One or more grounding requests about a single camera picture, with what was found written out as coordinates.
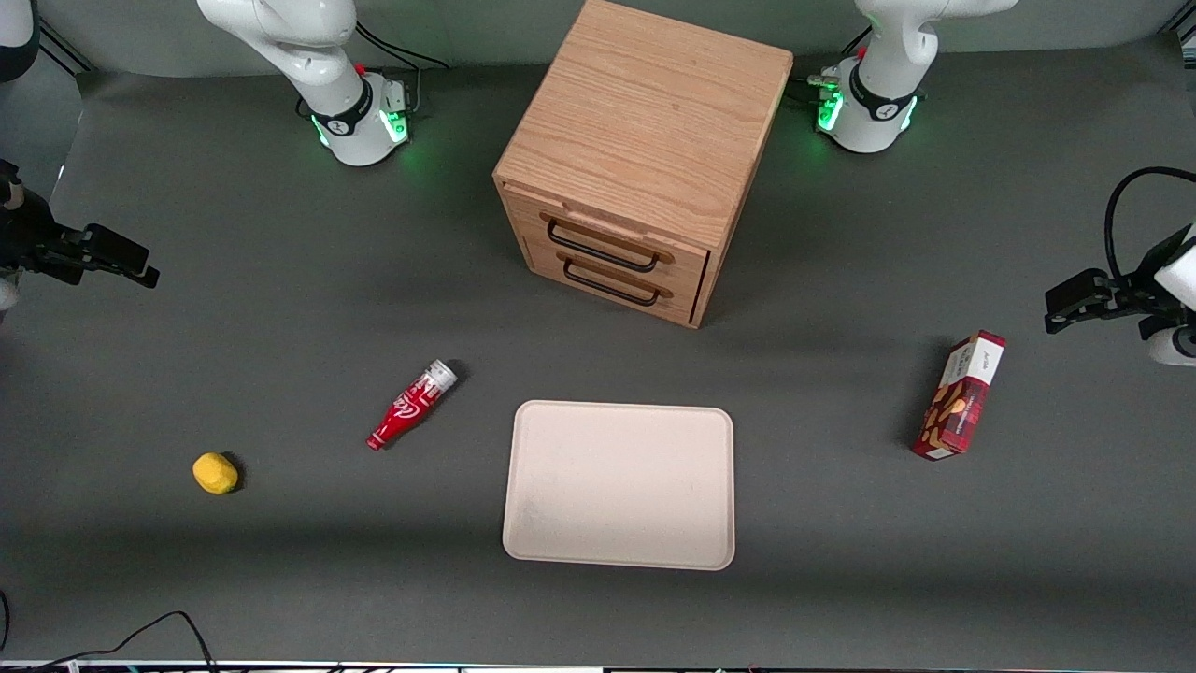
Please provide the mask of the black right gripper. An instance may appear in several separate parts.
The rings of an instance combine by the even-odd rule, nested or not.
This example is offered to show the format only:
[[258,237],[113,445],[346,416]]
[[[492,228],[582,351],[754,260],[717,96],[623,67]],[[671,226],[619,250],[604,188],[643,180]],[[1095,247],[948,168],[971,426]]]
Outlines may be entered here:
[[57,224],[47,201],[24,186],[19,169],[5,159],[1,201],[4,274],[41,273],[65,285],[78,285],[85,271],[102,271],[141,287],[157,287],[161,279],[161,273],[150,265],[150,249],[99,224],[89,224],[84,230],[87,257],[83,261],[77,244],[68,241],[77,230]]

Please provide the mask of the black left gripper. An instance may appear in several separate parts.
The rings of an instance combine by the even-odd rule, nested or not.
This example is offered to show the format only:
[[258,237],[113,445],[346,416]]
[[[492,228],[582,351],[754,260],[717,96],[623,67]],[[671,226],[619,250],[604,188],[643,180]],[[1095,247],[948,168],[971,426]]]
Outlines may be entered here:
[[1060,282],[1044,294],[1046,334],[1062,332],[1068,325],[1080,322],[1117,320],[1137,314],[1155,316],[1167,322],[1184,322],[1185,310],[1178,298],[1155,280],[1155,273],[1178,259],[1185,246],[1185,234],[1171,234],[1154,244],[1142,256],[1141,263],[1129,274],[1123,274],[1112,234],[1109,234],[1109,269],[1118,286],[1119,302],[1111,302],[1110,276],[1102,269],[1085,269]]

